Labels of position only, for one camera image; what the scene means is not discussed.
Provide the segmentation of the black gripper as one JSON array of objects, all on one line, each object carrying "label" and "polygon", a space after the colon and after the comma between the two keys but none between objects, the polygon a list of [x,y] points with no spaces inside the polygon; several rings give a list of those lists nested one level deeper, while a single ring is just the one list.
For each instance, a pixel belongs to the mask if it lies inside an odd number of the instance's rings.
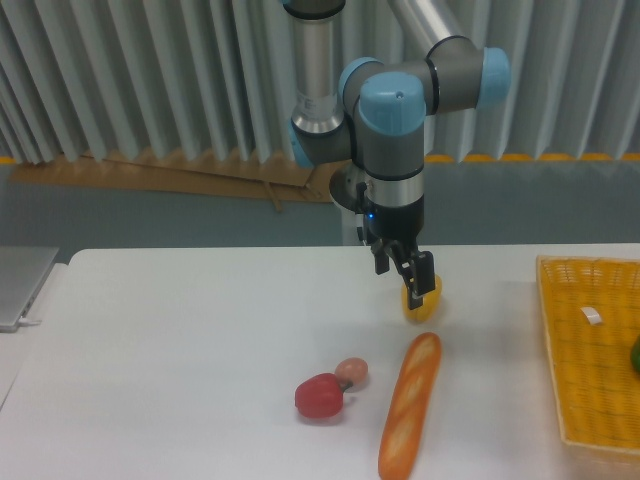
[{"label": "black gripper", "polygon": [[[374,269],[382,275],[390,269],[386,242],[398,242],[407,250],[417,248],[417,237],[424,225],[424,197],[400,207],[387,207],[370,199],[364,201],[363,235],[371,245]],[[434,290],[434,258],[429,251],[412,251],[400,264],[400,275],[407,289],[409,309],[423,305],[423,297]]]}]

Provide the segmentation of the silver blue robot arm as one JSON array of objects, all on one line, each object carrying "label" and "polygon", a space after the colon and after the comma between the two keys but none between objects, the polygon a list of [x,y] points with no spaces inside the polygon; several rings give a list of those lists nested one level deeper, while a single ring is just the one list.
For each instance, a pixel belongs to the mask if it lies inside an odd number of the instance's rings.
[{"label": "silver blue robot arm", "polygon": [[436,288],[433,255],[419,248],[424,225],[424,123],[430,116],[486,108],[511,87],[499,48],[480,49],[440,1],[393,1],[390,9],[422,50],[416,61],[361,57],[341,66],[341,1],[287,1],[297,102],[289,123],[296,162],[342,162],[330,181],[336,205],[353,217],[375,271],[396,269],[416,310]]}]

